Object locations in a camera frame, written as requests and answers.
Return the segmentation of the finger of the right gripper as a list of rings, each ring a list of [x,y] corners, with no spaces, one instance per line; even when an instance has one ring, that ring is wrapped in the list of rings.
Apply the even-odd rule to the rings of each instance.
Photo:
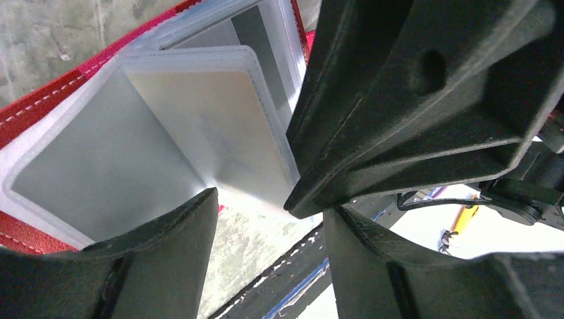
[[[562,1],[323,1],[284,208],[501,177],[562,95]]]

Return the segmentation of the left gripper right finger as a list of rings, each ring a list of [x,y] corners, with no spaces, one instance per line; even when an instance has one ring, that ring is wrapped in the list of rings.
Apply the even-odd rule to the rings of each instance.
[[[340,318],[562,318],[561,253],[466,260],[344,207],[324,214]]]

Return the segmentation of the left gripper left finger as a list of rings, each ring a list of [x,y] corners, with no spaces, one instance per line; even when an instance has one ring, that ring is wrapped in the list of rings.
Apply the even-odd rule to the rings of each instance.
[[[195,318],[218,208],[212,187],[78,252],[2,250],[1,317]]]

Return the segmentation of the red leather card holder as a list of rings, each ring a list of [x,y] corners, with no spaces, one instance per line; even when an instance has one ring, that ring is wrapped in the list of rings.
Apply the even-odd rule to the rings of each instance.
[[[1,110],[1,246],[82,249],[208,187],[290,221],[296,1],[184,1]]]

